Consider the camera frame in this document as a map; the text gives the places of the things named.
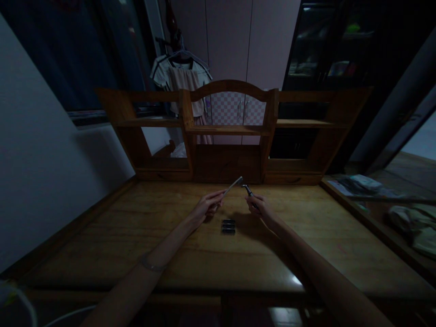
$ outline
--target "clothes hanger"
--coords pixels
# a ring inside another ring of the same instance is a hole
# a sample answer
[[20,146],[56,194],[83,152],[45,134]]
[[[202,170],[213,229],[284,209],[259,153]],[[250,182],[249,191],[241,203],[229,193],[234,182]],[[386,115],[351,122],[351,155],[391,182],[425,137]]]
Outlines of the clothes hanger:
[[176,57],[178,55],[188,55],[189,57],[195,59],[196,61],[200,61],[201,63],[203,63],[203,68],[205,68],[207,71],[209,71],[209,66],[207,63],[205,63],[204,61],[202,61],[199,57],[197,57],[196,55],[194,55],[192,52],[186,50],[185,48],[185,44],[183,43],[183,36],[180,36],[180,50],[174,52],[172,55],[168,56],[167,59],[169,60],[172,57]]

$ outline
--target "wooden frame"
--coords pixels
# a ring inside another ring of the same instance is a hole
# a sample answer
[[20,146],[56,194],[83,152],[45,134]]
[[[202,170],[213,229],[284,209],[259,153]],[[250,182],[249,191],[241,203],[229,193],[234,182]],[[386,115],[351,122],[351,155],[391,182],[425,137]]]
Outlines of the wooden frame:
[[[371,88],[342,91],[263,91],[237,80],[212,82],[195,91],[126,92],[96,89],[99,100],[138,178],[145,180],[228,183],[243,176],[247,183],[316,185],[339,150],[370,95]],[[266,102],[261,126],[195,125],[192,102],[218,92],[239,92]],[[133,102],[177,102],[179,119],[136,118]],[[324,120],[278,119],[280,102],[329,102]],[[152,156],[142,127],[180,127],[187,158]],[[276,128],[319,129],[304,160],[269,159]],[[256,145],[200,145],[197,135],[258,135]]]

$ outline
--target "cable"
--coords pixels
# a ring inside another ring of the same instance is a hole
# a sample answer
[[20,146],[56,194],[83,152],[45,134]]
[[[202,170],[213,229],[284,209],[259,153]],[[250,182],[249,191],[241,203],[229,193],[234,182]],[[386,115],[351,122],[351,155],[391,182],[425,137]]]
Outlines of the cable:
[[23,293],[23,291],[21,291],[19,288],[13,287],[8,282],[3,282],[2,287],[6,287],[10,289],[11,292],[14,292],[15,294],[18,295],[22,303],[26,306],[27,310],[29,311],[30,319],[32,321],[32,327],[38,327],[38,318],[36,316],[35,308],[33,307],[32,303],[30,303],[29,299]]
[[61,317],[59,317],[59,318],[53,320],[52,322],[48,323],[48,324],[45,325],[44,327],[49,327],[49,326],[51,326],[51,325],[56,324],[58,321],[61,321],[61,320],[65,319],[65,318],[68,318],[68,317],[70,317],[70,316],[72,316],[72,315],[75,315],[75,314],[77,314],[77,313],[79,313],[79,312],[83,312],[83,311],[87,311],[87,310],[94,309],[95,307],[96,307],[96,305],[93,305],[93,306],[84,307],[84,308],[81,308],[81,309],[79,309],[79,310],[76,310],[76,311],[73,311],[73,312],[67,313],[66,315],[63,315],[63,316],[61,316]]
[[[32,327],[38,327],[38,318],[37,318],[37,316],[36,316],[35,308],[33,307],[32,303],[30,303],[29,299],[28,299],[27,296],[24,294],[24,292],[21,291],[19,288],[16,288],[16,287],[10,285],[10,284],[9,284],[8,282],[6,282],[6,281],[3,281],[3,283],[1,283],[0,286],[2,286],[2,287],[6,287],[6,288],[8,288],[11,292],[14,292],[16,295],[18,295],[18,297],[20,298],[20,300],[21,300],[21,301],[23,302],[23,304],[26,306],[27,310],[29,310],[30,319],[32,320]],[[45,325],[44,327],[52,326],[52,325],[56,324],[57,322],[59,322],[59,321],[65,319],[65,318],[68,318],[68,317],[70,317],[70,316],[72,316],[72,315],[75,315],[75,314],[77,314],[77,313],[79,313],[79,312],[83,312],[83,311],[87,311],[87,310],[94,309],[95,307],[96,307],[96,305],[92,305],[92,306],[89,306],[89,307],[84,307],[84,308],[78,309],[78,310],[76,310],[76,311],[73,311],[73,312],[67,313],[67,314],[65,314],[65,315],[63,315],[63,316],[61,316],[61,317],[59,317],[59,318],[53,320],[52,322],[48,323],[48,324]]]

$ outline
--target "pink wardrobe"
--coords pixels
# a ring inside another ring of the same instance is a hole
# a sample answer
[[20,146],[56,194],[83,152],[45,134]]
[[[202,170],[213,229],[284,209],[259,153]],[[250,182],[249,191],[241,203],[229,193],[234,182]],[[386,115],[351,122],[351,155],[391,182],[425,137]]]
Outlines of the pink wardrobe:
[[[172,0],[187,48],[207,62],[213,80],[281,88],[300,0]],[[162,21],[165,3],[159,0]],[[208,99],[213,125],[262,125],[265,103],[234,92]],[[214,135],[214,144],[259,144],[259,136]]]

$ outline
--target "finger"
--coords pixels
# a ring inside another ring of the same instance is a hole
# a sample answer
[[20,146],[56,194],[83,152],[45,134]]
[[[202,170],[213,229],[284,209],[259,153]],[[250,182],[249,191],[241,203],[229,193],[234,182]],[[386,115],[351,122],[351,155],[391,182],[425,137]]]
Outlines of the finger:
[[263,195],[260,195],[260,194],[253,194],[253,195],[254,195],[255,198],[258,198],[258,199],[260,199],[262,201],[266,201],[267,200],[267,198],[264,197]]
[[257,208],[255,208],[254,206],[253,206],[253,203],[251,203],[251,202],[247,202],[247,204],[248,204],[248,209],[249,210],[254,210],[256,213],[258,213],[258,214],[262,214],[262,212],[259,210],[259,209],[257,209]]
[[223,194],[220,193],[217,196],[215,196],[214,198],[210,198],[210,199],[206,200],[206,203],[208,204],[208,206],[210,206],[211,204],[214,204],[214,203],[219,203],[219,202],[221,202],[223,197],[224,197]]
[[260,199],[258,199],[258,198],[255,198],[255,197],[249,197],[249,196],[246,196],[246,197],[245,197],[245,200],[246,200],[247,202],[250,202],[250,203],[255,203],[255,204],[257,204],[258,206],[262,205],[262,203],[263,203],[262,200],[260,200]]
[[249,204],[249,205],[248,205],[248,209],[249,209],[251,212],[253,212],[253,213],[257,213],[257,214],[259,214],[259,215],[262,215],[262,213],[260,212],[260,210],[259,210],[259,209],[256,209],[255,207],[253,207],[252,204]]
[[216,191],[216,192],[213,192],[213,193],[209,193],[209,194],[206,194],[206,195],[204,196],[204,198],[205,198],[206,200],[209,200],[209,199],[211,199],[211,198],[216,197],[217,195],[223,194],[225,191],[227,191],[227,189],[224,189],[224,190],[221,190],[221,191]]
[[218,206],[209,208],[206,213],[216,213],[218,211]]
[[252,214],[253,216],[255,216],[255,217],[257,217],[257,218],[262,218],[262,215],[259,214],[259,213],[257,213],[255,208],[252,207],[252,208],[250,209],[250,212],[251,212],[251,214]]

